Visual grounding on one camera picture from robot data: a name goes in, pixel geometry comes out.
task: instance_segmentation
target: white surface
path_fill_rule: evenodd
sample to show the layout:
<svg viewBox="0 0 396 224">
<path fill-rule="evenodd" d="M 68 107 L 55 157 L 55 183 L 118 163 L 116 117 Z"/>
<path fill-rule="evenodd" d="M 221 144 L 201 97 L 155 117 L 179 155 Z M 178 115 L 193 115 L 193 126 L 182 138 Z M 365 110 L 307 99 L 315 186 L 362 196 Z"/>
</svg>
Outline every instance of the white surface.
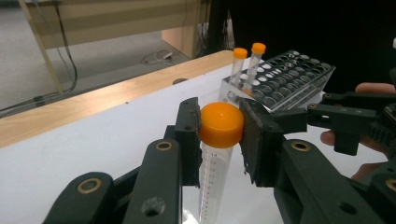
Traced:
<svg viewBox="0 0 396 224">
<path fill-rule="evenodd" d="M 219 97 L 221 79 L 231 66 L 157 91 L 0 149 L 0 223 L 41 223 L 52 204 L 79 175 L 105 172 L 118 178 L 141 164 L 147 145 L 163 138 L 176 121 L 181 101 L 199 96 L 200 106 Z M 290 134 L 321 148 L 343 175 L 353 175 L 364 162 L 384 161 L 369 149 L 357 157 L 332 151 L 320 143 L 321 129 Z M 198 194 L 183 188 L 184 207 L 197 217 Z M 272 189 L 257 189 L 244 175 L 240 148 L 235 147 L 219 211 L 218 223 L 282 223 Z"/>
</svg>

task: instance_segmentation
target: floor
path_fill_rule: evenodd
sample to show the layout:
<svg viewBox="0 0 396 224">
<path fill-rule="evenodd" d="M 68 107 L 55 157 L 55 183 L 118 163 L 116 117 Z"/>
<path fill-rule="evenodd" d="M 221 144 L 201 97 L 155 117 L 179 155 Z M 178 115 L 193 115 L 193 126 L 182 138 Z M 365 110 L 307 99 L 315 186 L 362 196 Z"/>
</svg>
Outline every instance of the floor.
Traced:
<svg viewBox="0 0 396 224">
<path fill-rule="evenodd" d="M 0 6 L 0 118 L 35 108 L 35 104 L 2 110 L 37 96 L 56 92 L 50 72 L 35 42 L 33 33 L 18 5 Z M 65 90 L 72 86 L 73 66 L 64 48 L 47 53 Z M 171 61 L 156 59 L 173 52 Z M 95 90 L 125 79 L 139 77 L 173 64 L 184 63 L 188 57 L 161 39 L 161 32 L 132 35 L 70 47 L 78 71 L 77 86 L 69 94 L 49 100 Z"/>
</svg>

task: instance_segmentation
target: test tube rack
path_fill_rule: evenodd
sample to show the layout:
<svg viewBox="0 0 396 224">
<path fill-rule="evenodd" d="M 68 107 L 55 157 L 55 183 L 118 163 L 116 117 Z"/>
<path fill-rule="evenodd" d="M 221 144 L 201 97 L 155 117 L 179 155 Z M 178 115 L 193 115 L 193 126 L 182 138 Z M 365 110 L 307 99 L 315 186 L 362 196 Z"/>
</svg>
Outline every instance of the test tube rack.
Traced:
<svg viewBox="0 0 396 224">
<path fill-rule="evenodd" d="M 269 111 L 299 107 L 319 94 L 335 67 L 311 58 L 296 50 L 289 50 L 270 60 L 261 62 L 250 90 L 243 90 L 247 71 L 243 70 L 237 87 L 230 78 L 221 81 L 219 99 L 238 105 L 245 97 L 260 102 Z"/>
</svg>

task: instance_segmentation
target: black cable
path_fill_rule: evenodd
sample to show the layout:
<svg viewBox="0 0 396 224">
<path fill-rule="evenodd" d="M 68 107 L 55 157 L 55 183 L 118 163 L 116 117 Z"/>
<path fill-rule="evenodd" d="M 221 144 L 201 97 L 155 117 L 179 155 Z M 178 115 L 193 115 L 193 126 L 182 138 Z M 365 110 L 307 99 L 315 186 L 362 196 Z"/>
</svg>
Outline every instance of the black cable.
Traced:
<svg viewBox="0 0 396 224">
<path fill-rule="evenodd" d="M 18 103 L 18 104 L 15 104 L 15 105 L 8 106 L 6 108 L 0 109 L 0 112 L 8 111 L 10 109 L 14 109 L 14 110 L 8 111 L 8 112 L 0 115 L 0 118 L 2 118 L 4 116 L 14 112 L 16 109 L 21 108 L 23 106 L 32 105 L 32 104 L 43 105 L 42 103 L 44 103 L 47 100 L 54 99 L 54 98 L 57 98 L 57 97 L 60 97 L 60 96 L 64 96 L 64 95 L 70 93 L 77 86 L 78 71 L 77 71 L 76 65 L 75 65 L 75 63 L 73 61 L 73 58 L 71 56 L 70 49 L 69 49 L 69 46 L 68 46 L 66 34 L 65 34 L 65 31 L 64 31 L 64 24 L 63 24 L 63 21 L 62 21 L 62 18 L 61 18 L 61 14 L 60 14 L 60 11 L 59 11 L 59 3 L 58 3 L 57 0 L 52 0 L 52 4 L 54 5 L 56 14 L 58 16 L 59 24 L 60 24 L 60 27 L 61 27 L 61 34 L 62 34 L 62 38 L 63 38 L 63 41 L 64 41 L 64 48 L 66 50 L 67 56 L 68 56 L 72 66 L 73 66 L 73 69 L 74 69 L 75 76 L 74 76 L 73 84 L 72 84 L 72 86 L 69 89 L 67 89 L 63 93 L 52 92 L 52 93 L 48 93 L 48 94 L 45 94 L 45 95 L 36 96 L 32 100 L 27 100 L 27 101 L 24 101 L 24 102 L 21 102 L 21 103 Z"/>
<path fill-rule="evenodd" d="M 165 54 L 164 54 L 161 58 L 159 58 L 158 54 L 161 53 L 161 52 L 162 52 L 163 54 L 164 54 L 164 53 L 165 53 Z M 169 59 L 164 58 L 164 56 L 166 55 L 166 52 L 168 52 L 168 54 L 169 54 L 169 53 L 171 54 L 170 57 L 171 57 L 172 55 L 174 55 L 172 50 L 170 50 L 170 49 L 162 49 L 162 50 L 159 50 L 159 51 L 157 51 L 157 52 L 150 53 L 150 54 L 144 56 L 144 57 L 142 58 L 142 60 L 140 60 L 140 63 L 143 64 L 143 65 L 154 65 L 154 64 L 158 64 L 158 63 L 164 63 L 164 64 L 168 64 L 168 65 L 174 65 L 174 64 L 172 63 L 172 58 L 169 58 Z M 148 57 L 151 56 L 151 55 L 153 55 L 153 57 L 154 57 L 154 59 L 155 59 L 155 62 L 154 62 L 154 63 L 150 63 L 150 62 L 148 61 Z"/>
<path fill-rule="evenodd" d="M 201 23 L 201 28 L 200 28 L 200 34 L 198 34 L 198 40 L 199 40 L 199 46 L 200 51 L 198 52 L 197 57 L 204 56 L 204 52 L 206 50 L 206 45 L 207 45 L 207 22 L 209 21 L 209 4 L 206 4 L 206 9 L 205 9 L 205 22 Z"/>
<path fill-rule="evenodd" d="M 228 19 L 229 3 L 226 0 L 212 0 L 209 22 L 207 27 L 205 25 L 201 29 L 201 50 L 198 57 L 230 48 L 228 43 Z"/>
</svg>

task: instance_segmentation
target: cable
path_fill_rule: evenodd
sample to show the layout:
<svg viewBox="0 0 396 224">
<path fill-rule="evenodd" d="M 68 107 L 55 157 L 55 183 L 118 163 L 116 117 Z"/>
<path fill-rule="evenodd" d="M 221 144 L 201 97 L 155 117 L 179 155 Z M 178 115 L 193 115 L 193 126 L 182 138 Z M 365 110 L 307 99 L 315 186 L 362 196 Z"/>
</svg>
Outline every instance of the cable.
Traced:
<svg viewBox="0 0 396 224">
<path fill-rule="evenodd" d="M 200 46 L 200 50 L 198 52 L 197 57 L 201 57 L 205 54 L 206 47 L 207 47 L 207 29 L 208 29 L 208 21 L 209 21 L 209 4 L 206 4 L 205 9 L 205 22 L 199 24 L 199 34 L 198 34 L 198 42 Z"/>
<path fill-rule="evenodd" d="M 36 6 L 36 8 L 37 8 L 39 14 L 41 15 L 41 17 L 42 17 L 44 23 L 46 23 L 46 24 L 48 25 L 48 27 L 50 28 L 52 37 L 55 38 L 55 37 L 54 37 L 54 34 L 53 34 L 53 30 L 52 30 L 50 24 L 49 24 L 49 23 L 47 22 L 47 20 L 45 19 L 44 14 L 42 13 L 42 11 L 41 11 L 41 9 L 40 9 L 40 7 L 39 7 L 37 1 L 36 1 L 36 0 L 33 0 L 33 2 L 35 3 L 35 6 Z M 64 48 L 65 48 L 65 50 L 66 50 L 67 56 L 68 56 L 68 58 L 69 58 L 69 60 L 70 60 L 70 62 L 71 62 L 71 64 L 72 64 L 72 66 L 73 66 L 73 69 L 74 69 L 74 80 L 73 80 L 73 84 L 72 84 L 72 86 L 71 86 L 69 89 L 67 89 L 64 93 L 52 92 L 52 93 L 48 93 L 48 94 L 45 94 L 45 95 L 41 95 L 41 96 L 34 97 L 32 100 L 27 100 L 27 101 L 25 101 L 25 102 L 18 103 L 18 104 L 16 104 L 16 105 L 12 105 L 12 106 L 9 106 L 9 107 L 0 109 L 0 112 L 8 111 L 8 110 L 10 110 L 10 109 L 13 109 L 13 110 L 11 110 L 11 111 L 8 111 L 8 112 L 6 112 L 6 113 L 0 115 L 0 118 L 3 118 L 3 117 L 5 117 L 5 116 L 8 115 L 8 114 L 11 114 L 12 112 L 14 112 L 15 110 L 17 110 L 17 109 L 19 109 L 19 108 L 21 108 L 21 107 L 28 106 L 28 105 L 33 105 L 33 104 L 39 105 L 39 104 L 41 104 L 41 103 L 44 103 L 45 101 L 48 101 L 48 100 L 51 100 L 51 99 L 55 99 L 55 98 L 64 96 L 64 95 L 70 93 L 71 91 L 73 91 L 73 90 L 75 89 L 75 87 L 77 86 L 77 82 L 78 82 L 78 71 L 77 71 L 76 65 L 74 64 L 74 61 L 73 61 L 73 59 L 72 59 L 72 56 L 71 56 L 71 53 L 70 53 L 70 49 L 69 49 L 69 46 L 68 46 L 68 43 L 67 43 L 67 38 L 66 38 L 65 31 L 64 31 L 64 24 L 63 24 L 63 22 L 62 22 L 61 14 L 60 14 L 60 12 L 59 12 L 59 4 L 58 4 L 58 1 L 57 1 L 57 0 L 52 0 L 52 4 L 54 5 L 56 14 L 57 14 L 57 16 L 58 16 L 59 24 L 60 24 L 60 27 L 61 27 L 62 38 L 63 38 L 63 41 L 64 41 Z M 66 67 L 66 71 L 67 71 L 67 73 L 68 73 L 67 65 L 66 65 L 66 62 L 65 62 L 64 58 L 62 57 L 62 54 L 61 54 L 61 52 L 59 51 L 59 48 L 58 48 L 58 47 L 57 47 L 56 49 L 57 49 L 58 54 L 60 55 L 62 61 L 64 62 L 64 66 Z"/>
<path fill-rule="evenodd" d="M 188 0 L 185 0 L 184 1 L 184 18 L 183 18 L 183 22 L 181 23 L 181 49 L 178 50 L 179 53 L 184 49 L 184 44 L 185 44 L 185 42 L 184 42 L 184 27 L 186 25 L 188 11 L 189 11 Z"/>
<path fill-rule="evenodd" d="M 161 53 L 161 52 L 164 52 L 165 54 L 162 57 L 159 57 L 158 54 Z M 150 54 L 146 55 L 145 57 L 142 58 L 142 60 L 140 60 L 140 63 L 143 64 L 143 65 L 154 65 L 154 64 L 157 64 L 157 63 L 165 63 L 165 64 L 168 64 L 168 65 L 174 65 L 173 63 L 171 63 L 172 62 L 172 58 L 166 59 L 168 57 L 165 57 L 165 56 L 168 55 L 168 54 L 170 54 L 172 56 L 173 55 L 173 51 L 170 50 L 170 49 L 162 49 L 162 50 L 159 50 L 157 52 L 150 53 Z M 153 55 L 153 57 L 155 59 L 154 63 L 149 63 L 149 61 L 147 60 L 147 58 L 149 56 L 151 56 L 151 55 Z"/>
<path fill-rule="evenodd" d="M 227 1 L 214 1 L 210 3 L 209 22 L 201 28 L 200 44 L 202 46 L 198 57 L 222 49 L 229 49 L 228 18 L 229 6 Z"/>
</svg>

